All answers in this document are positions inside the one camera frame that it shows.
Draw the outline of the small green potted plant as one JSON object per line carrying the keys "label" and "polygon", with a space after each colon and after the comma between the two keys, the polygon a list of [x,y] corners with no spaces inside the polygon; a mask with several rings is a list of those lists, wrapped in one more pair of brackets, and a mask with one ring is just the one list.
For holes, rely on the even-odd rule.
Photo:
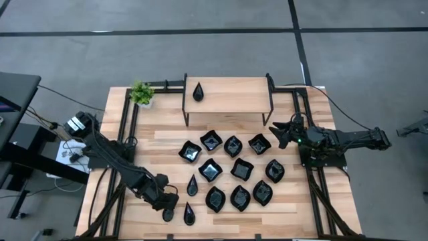
{"label": "small green potted plant", "polygon": [[137,80],[131,88],[130,99],[139,107],[151,108],[153,103],[154,89],[148,82]]}

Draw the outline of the black tripod stand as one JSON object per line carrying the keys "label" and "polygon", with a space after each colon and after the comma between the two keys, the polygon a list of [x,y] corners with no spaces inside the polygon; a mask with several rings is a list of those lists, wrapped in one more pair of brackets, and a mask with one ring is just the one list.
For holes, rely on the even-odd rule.
{"label": "black tripod stand", "polygon": [[426,117],[405,127],[397,129],[397,136],[400,138],[405,138],[410,134],[419,133],[428,137],[428,110],[423,110],[423,112],[427,115]]}

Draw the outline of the black desk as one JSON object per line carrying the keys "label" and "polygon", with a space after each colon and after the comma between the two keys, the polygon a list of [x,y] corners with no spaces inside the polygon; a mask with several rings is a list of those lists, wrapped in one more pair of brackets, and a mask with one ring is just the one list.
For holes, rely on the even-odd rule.
{"label": "black desk", "polygon": [[4,125],[0,126],[0,161],[8,161],[28,169],[37,169],[86,184],[89,178],[87,173],[41,154],[45,144],[55,140],[56,136],[53,132],[43,127],[37,127],[39,136],[32,139],[36,148],[26,149],[10,141],[29,107],[29,103],[35,96],[40,81],[40,76],[0,72],[0,96],[21,107],[20,112],[0,112],[0,117],[4,118]]}

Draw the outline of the wooden shelf black legs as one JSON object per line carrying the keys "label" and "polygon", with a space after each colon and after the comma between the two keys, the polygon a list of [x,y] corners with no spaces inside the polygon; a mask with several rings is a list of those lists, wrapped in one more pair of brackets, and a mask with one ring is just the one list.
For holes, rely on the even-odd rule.
{"label": "wooden shelf black legs", "polygon": [[[201,102],[193,99],[193,91],[200,82],[204,92]],[[189,115],[199,113],[249,113],[260,114],[267,125],[274,102],[275,85],[272,77],[196,77],[184,76],[182,112],[185,125]]]}

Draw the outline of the black square wavy plate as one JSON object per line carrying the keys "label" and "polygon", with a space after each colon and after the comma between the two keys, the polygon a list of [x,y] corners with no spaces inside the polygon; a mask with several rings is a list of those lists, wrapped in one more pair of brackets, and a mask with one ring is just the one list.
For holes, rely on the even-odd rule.
{"label": "black square wavy plate", "polygon": [[272,147],[270,142],[261,133],[250,139],[248,144],[257,155],[264,154],[269,148]]}
{"label": "black square wavy plate", "polygon": [[223,172],[223,169],[214,161],[214,159],[210,158],[198,168],[198,171],[209,183],[211,183]]}
{"label": "black square wavy plate", "polygon": [[213,151],[223,143],[221,137],[215,130],[208,131],[200,138],[200,141],[207,151]]}
{"label": "black square wavy plate", "polygon": [[198,159],[199,154],[201,153],[202,148],[191,141],[186,141],[182,149],[178,152],[179,156],[189,163],[193,163]]}
{"label": "black square wavy plate", "polygon": [[247,181],[251,176],[251,172],[253,171],[253,168],[254,168],[253,164],[251,164],[250,162],[244,161],[241,158],[238,158],[234,163],[234,166],[231,170],[231,174],[234,177]]}

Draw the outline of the white printed sheet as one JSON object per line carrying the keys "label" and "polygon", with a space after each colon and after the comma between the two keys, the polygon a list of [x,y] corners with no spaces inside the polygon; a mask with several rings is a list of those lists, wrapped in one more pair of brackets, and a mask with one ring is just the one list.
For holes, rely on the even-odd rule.
{"label": "white printed sheet", "polygon": [[[84,143],[77,142],[75,140],[60,141],[59,143],[53,143],[53,150],[56,154],[55,160],[61,164],[73,167],[79,171],[89,173],[88,162],[89,157],[83,155],[82,149],[86,145]],[[69,158],[72,153],[78,153],[84,157],[80,159],[80,163],[70,163]]]}

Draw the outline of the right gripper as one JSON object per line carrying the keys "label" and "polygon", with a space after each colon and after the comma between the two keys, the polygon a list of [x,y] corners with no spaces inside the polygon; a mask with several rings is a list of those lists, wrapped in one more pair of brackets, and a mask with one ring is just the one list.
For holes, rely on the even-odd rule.
{"label": "right gripper", "polygon": [[301,122],[292,121],[291,124],[290,122],[273,122],[273,126],[275,127],[270,127],[269,130],[279,141],[278,147],[280,149],[285,149],[289,140],[299,145],[306,145],[308,143],[306,127]]}

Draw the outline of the black leaf mini plate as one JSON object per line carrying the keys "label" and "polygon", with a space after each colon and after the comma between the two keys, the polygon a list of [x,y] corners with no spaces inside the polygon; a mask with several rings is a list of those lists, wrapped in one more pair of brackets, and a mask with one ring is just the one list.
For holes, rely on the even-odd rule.
{"label": "black leaf mini plate", "polygon": [[259,181],[253,189],[253,197],[262,206],[266,206],[273,197],[273,189],[263,180]]}
{"label": "black leaf mini plate", "polygon": [[241,185],[238,185],[232,192],[230,196],[230,202],[233,207],[235,207],[240,212],[243,212],[249,205],[251,200],[251,195],[243,188]]}
{"label": "black leaf mini plate", "polygon": [[226,140],[223,148],[231,158],[234,158],[240,154],[243,148],[243,143],[233,135]]}
{"label": "black leaf mini plate", "polygon": [[213,210],[215,213],[219,213],[225,204],[225,193],[213,186],[205,197],[205,203],[207,207]]}
{"label": "black leaf mini plate", "polygon": [[267,164],[265,174],[271,181],[278,183],[285,174],[285,168],[276,159],[273,159]]}

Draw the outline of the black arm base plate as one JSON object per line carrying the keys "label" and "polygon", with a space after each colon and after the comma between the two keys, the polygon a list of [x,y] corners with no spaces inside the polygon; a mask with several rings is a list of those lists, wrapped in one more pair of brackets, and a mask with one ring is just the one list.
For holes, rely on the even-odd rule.
{"label": "black arm base plate", "polygon": [[[129,163],[134,162],[136,145],[131,143],[121,143],[118,141],[109,141],[110,147],[116,151],[123,159]],[[105,169],[109,168],[108,162],[102,158],[91,147],[86,147],[83,151],[85,156],[89,157],[88,167],[90,169]]]}
{"label": "black arm base plate", "polygon": [[309,167],[345,167],[347,166],[344,154],[336,151],[313,149],[303,145],[298,146],[301,164]]}

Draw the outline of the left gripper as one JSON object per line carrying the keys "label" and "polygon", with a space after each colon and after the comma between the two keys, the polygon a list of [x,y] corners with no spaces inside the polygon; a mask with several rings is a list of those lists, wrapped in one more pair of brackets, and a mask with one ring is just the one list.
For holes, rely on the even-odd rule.
{"label": "left gripper", "polygon": [[154,178],[146,175],[138,184],[138,196],[148,202],[156,211],[162,209],[175,210],[179,196],[175,193],[166,193],[165,187],[169,184],[169,179],[164,174],[158,174]]}

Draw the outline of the laptop with coloured screen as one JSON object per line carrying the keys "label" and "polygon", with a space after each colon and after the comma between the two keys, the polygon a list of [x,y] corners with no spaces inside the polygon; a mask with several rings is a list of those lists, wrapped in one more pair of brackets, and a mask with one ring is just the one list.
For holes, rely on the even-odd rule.
{"label": "laptop with coloured screen", "polygon": [[18,104],[0,96],[0,112],[20,112],[21,107]]}

